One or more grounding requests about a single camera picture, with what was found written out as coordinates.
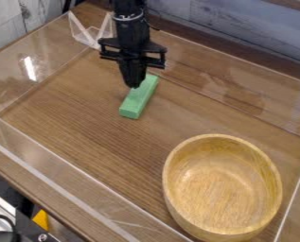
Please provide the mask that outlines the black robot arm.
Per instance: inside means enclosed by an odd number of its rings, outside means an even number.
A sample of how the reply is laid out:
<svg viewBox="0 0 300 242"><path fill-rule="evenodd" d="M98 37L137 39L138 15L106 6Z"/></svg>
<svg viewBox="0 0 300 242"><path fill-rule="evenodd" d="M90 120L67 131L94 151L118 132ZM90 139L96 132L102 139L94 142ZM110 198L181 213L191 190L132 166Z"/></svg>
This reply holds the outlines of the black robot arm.
<svg viewBox="0 0 300 242"><path fill-rule="evenodd" d="M101 57L120 65L125 84L138 88L148 67L164 69L168 48L150 40L146 0L110 0L117 36L101 38Z"/></svg>

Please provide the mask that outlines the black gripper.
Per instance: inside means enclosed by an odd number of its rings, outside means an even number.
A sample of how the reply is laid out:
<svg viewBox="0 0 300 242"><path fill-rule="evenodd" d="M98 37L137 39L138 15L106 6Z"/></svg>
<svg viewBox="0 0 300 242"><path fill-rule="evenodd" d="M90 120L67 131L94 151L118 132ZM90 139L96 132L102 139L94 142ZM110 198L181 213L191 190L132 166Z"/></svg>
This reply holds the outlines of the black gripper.
<svg viewBox="0 0 300 242"><path fill-rule="evenodd" d="M117 36L101 38L101 57L118 61L120 70L128 87L132 87L132 78L128 61L134 63L134 84L138 88L146 78L148 66L165 68L168 48L150 40L150 25L145 17L137 20L114 20Z"/></svg>

